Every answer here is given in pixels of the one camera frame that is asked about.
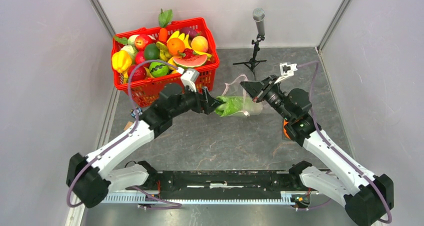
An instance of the red apple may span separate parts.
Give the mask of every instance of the red apple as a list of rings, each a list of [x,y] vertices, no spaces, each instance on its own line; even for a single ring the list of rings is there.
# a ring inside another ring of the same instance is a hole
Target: red apple
[[[128,68],[128,77],[131,75],[131,72],[136,68],[137,64],[133,64]],[[147,76],[146,68],[145,67],[139,67],[137,68],[137,71],[135,71],[134,75],[132,76],[131,82],[144,80]]]
[[[139,65],[139,64],[143,63],[144,61],[146,61],[144,54],[145,54],[144,51],[140,51],[135,55],[135,64],[136,65]],[[146,68],[149,68],[150,63],[143,64],[143,66],[146,67]]]
[[[145,47],[149,44],[153,44],[155,41],[146,34],[140,34],[135,38],[135,47],[138,51],[145,50]]]

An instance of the plastic bag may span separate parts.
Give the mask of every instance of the plastic bag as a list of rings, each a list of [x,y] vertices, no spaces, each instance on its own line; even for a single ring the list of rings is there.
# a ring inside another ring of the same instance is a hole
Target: plastic bag
[[[221,117],[236,116],[248,117],[251,115],[259,115],[264,105],[262,102],[253,102],[247,94],[240,82],[247,81],[245,74],[240,74],[232,83],[225,83],[225,90],[221,96],[217,98],[224,103],[215,109],[215,113]]]

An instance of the watermelon slice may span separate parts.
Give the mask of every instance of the watermelon slice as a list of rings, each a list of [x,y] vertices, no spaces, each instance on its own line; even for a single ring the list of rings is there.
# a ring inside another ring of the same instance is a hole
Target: watermelon slice
[[[208,60],[208,56],[206,54],[203,55],[196,55],[191,58],[177,58],[175,57],[173,59],[174,63],[183,68],[196,68],[205,65],[206,61]]]

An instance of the red basket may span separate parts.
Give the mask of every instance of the red basket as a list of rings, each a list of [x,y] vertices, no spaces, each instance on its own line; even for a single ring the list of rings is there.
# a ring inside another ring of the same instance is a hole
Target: red basket
[[[196,68],[200,75],[197,78],[195,84],[197,90],[199,91],[202,91],[203,86],[206,86],[207,89],[211,91],[214,87],[215,71],[220,65],[220,60],[218,58],[215,41],[212,37],[212,33],[211,31],[209,31],[205,20],[201,17],[181,21],[173,21],[166,27],[166,29],[168,30],[168,35],[171,35],[173,32],[180,30],[184,27],[190,27],[192,29],[199,30],[202,33],[202,36],[204,36],[207,39],[207,42],[209,43],[208,53],[211,54],[212,57],[210,58],[210,62],[207,65]],[[155,39],[157,39],[160,29],[160,27],[142,27],[134,31],[117,34],[116,36],[120,38],[128,38],[131,35],[146,34],[151,35]],[[122,47],[122,44],[113,40],[113,49],[111,52],[111,57],[112,55],[114,55],[114,53],[121,50]],[[123,83],[122,75],[116,72],[115,70],[113,70],[113,74],[116,89],[124,91],[128,95],[128,84]],[[180,80],[180,76],[180,74],[170,74],[159,78],[148,78],[145,80],[131,82],[132,98],[140,107],[147,107],[159,97],[159,93],[162,91],[165,85],[169,83],[177,83],[181,85],[181,87],[183,87],[183,84]]]

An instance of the gray table surface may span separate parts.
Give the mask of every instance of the gray table surface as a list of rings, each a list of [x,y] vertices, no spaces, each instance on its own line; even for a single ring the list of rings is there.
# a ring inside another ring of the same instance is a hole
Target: gray table surface
[[[221,95],[225,85],[240,74],[253,79],[244,65],[252,49],[218,50],[220,66],[216,71],[213,96]],[[262,48],[257,60],[257,79],[279,74],[279,64],[296,64],[318,60],[314,48]],[[283,91],[301,88],[309,91],[314,67],[302,68],[281,85]],[[320,68],[313,91],[312,105],[317,121],[343,150],[349,153],[346,136],[326,76]],[[124,130],[130,116],[131,104],[125,93],[119,96],[110,140]],[[327,168],[313,154],[296,143],[282,140],[282,118],[277,113],[263,113],[248,118],[219,117],[187,112],[173,120],[173,126],[153,142],[143,145],[117,168],[131,160],[148,161],[157,170],[228,170],[228,169],[289,169],[306,160],[318,168]],[[316,195],[312,204],[326,200]],[[353,226],[343,207],[331,202],[326,207],[298,212],[286,205],[184,205],[182,209],[144,211],[132,204],[101,203],[85,212],[85,226],[238,226],[238,225],[308,225]]]
[[[231,83],[240,74],[253,75],[244,65],[233,63],[248,61],[252,49],[219,49],[220,66],[216,70],[211,94],[221,95],[225,83]],[[258,80],[271,74],[279,74],[279,64],[291,62],[303,64],[318,60],[314,48],[262,48],[257,60],[266,59],[256,67]],[[301,68],[281,84],[283,91],[301,88],[309,92],[315,67]],[[349,152],[339,114],[330,92],[326,75],[319,69],[315,81],[312,105],[317,121],[343,150]],[[130,116],[129,97],[119,96],[110,140],[124,130],[134,119]],[[148,143],[117,168],[123,168],[131,160],[148,161],[157,170],[229,170],[229,169],[289,169],[293,164],[306,160],[317,168],[326,166],[312,153],[296,143],[282,140],[282,118],[267,110],[248,118],[219,117],[217,114],[197,114],[189,111],[173,120],[173,126],[153,142]]]

